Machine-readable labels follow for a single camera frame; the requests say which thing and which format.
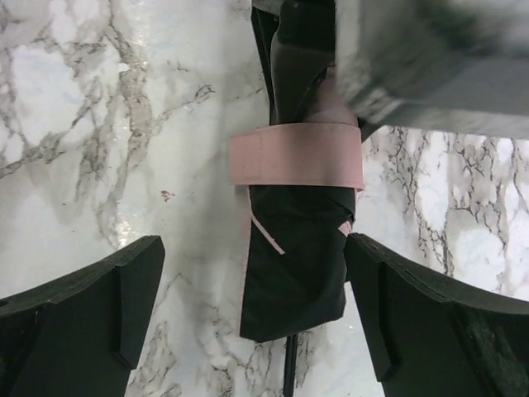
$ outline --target pink strap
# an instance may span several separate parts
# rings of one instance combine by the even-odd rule
[[[360,129],[304,122],[231,138],[231,184],[293,184],[363,189]]]
[[[275,241],[275,239],[270,235],[270,233],[268,233],[268,231],[265,229],[265,227],[261,224],[261,222],[259,222],[259,219],[257,219],[253,213],[253,211],[251,211],[251,221],[254,223],[255,227],[257,227],[259,229],[259,231],[261,232],[261,234],[263,235],[263,237],[266,239],[266,241],[280,254],[280,255],[284,255],[284,249],[281,248],[281,246]]]
[[[343,222],[340,225],[340,227],[338,227],[338,231],[346,237],[349,236],[353,232],[353,222],[352,221]]]
[[[336,91],[335,68],[327,68],[326,78],[317,90],[316,100],[307,111],[304,122],[338,122],[358,126],[356,115]]]

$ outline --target black fabric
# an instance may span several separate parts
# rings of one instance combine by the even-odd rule
[[[251,186],[250,199],[255,217],[285,254],[252,225],[241,336],[265,342],[340,318],[346,237],[338,227],[354,220],[355,191]]]

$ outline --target umbrella handle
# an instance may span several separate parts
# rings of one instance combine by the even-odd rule
[[[283,396],[293,397],[296,383],[296,358],[298,356],[297,333],[287,337],[287,348],[284,357]]]

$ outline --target marble surface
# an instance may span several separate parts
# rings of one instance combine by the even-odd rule
[[[145,234],[167,256],[128,397],[280,396],[284,341],[237,337],[244,205],[227,138],[266,124],[246,0],[0,1],[0,297]],[[388,129],[355,228],[529,300],[529,142]],[[301,336],[296,396],[380,397],[351,293]]]

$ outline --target pink velcro strap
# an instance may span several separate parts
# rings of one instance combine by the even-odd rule
[[[280,124],[231,138],[231,184],[363,189],[360,129],[348,124]]]

